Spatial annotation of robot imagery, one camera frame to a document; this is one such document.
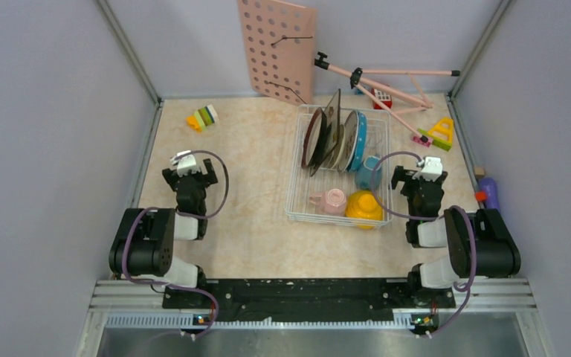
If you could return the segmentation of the pink white mug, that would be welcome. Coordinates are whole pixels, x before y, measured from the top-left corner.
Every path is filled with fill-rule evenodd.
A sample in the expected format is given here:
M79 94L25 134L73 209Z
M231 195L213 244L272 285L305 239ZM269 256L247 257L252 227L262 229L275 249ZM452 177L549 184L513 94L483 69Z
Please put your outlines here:
M347 197L345 192L338 188L332 188L319 193L313 193L309 202L325 215L343 216L346 210Z

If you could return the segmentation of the yellow ribbed bowl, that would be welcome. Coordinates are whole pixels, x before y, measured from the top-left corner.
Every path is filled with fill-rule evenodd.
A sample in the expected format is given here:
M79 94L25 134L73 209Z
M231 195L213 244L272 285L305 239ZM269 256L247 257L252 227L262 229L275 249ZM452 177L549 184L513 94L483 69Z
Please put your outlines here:
M344 216L348 226L364 230L384 226L384 210L370 190L357 190L348 195Z

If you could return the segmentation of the blue floral mug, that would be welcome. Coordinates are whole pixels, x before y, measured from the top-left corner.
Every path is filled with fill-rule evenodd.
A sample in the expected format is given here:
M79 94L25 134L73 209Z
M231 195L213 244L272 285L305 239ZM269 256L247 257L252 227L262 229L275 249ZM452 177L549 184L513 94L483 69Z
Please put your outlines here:
M355 174L355 186L358 190L377 191L383 177L380 158L375 155L366 157Z

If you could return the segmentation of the round printed white plate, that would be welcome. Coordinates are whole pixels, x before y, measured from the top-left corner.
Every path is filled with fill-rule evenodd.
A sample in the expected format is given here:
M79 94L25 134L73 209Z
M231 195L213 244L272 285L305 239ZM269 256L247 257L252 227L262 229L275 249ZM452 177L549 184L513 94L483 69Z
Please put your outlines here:
M355 110L352 110L344 123L345 135L343 143L343 151L338 162L337 171L342 173L347 171L349 163L354 153L355 137L358 132L357 115Z

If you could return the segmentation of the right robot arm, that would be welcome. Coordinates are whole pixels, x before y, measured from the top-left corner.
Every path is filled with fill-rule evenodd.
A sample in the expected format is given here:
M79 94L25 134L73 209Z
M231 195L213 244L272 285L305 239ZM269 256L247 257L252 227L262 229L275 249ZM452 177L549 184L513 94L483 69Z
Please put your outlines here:
M444 248L447 254L430 263L415 265L407 276L407 299L427 306L436 290L458 286L475 277L503 278L516 275L521 256L499 210L482 208L463 213L459 208L441 209L447 172L434 180L416 170L395 167L391 187L407 200L410 218L406 239L414 248Z

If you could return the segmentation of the dark red round plate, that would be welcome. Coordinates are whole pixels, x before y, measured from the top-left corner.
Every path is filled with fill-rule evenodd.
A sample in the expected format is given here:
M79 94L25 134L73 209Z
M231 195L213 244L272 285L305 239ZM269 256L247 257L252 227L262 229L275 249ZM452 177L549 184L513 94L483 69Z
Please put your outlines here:
M315 160L317 147L320 143L321 135L326 130L327 117L322 108L316 108L303 140L303 154L301 158L301 167L303 169L310 168Z

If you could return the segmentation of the square black-rimmed plate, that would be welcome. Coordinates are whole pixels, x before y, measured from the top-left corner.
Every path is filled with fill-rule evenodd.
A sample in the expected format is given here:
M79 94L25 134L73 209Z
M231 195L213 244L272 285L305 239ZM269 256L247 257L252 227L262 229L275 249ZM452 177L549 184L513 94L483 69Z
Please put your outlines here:
M313 177L321 167L329 168L329 162L337 151L341 137L340 121L341 90L338 89L321 115L321 132L310 163L310 176Z

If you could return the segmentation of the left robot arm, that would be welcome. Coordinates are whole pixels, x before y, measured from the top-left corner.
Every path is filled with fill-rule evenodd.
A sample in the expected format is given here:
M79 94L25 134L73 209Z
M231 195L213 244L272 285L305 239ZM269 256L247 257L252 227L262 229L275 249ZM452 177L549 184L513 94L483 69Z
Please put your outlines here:
M204 238L208 226L207 188L218 183L209 158L201 164L194 155L171 161L162 170L175 194L175 208L125 210L109 251L110 270L121 275L123 265L133 278L181 286L181 299L200 307L208 299L208 287L199 281L202 270L174 256L174 243Z

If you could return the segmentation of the white wire dish rack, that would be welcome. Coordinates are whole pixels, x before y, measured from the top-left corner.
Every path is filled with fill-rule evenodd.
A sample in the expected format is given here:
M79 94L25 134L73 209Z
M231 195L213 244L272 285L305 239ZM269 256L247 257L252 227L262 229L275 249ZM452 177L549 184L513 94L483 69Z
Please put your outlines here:
M318 105L297 110L294 159L285 197L290 220L381 228L392 217L390 116L373 109Z

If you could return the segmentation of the blue polka dot plate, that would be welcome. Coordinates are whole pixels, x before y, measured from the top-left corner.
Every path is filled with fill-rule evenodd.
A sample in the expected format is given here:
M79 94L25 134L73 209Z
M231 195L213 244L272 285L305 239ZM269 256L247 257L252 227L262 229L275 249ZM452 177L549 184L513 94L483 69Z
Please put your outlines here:
M356 172L364 160L364 150L367 144L367 117L362 111L355 111L357 115L358 132L355 137L355 148L348 166L349 172Z

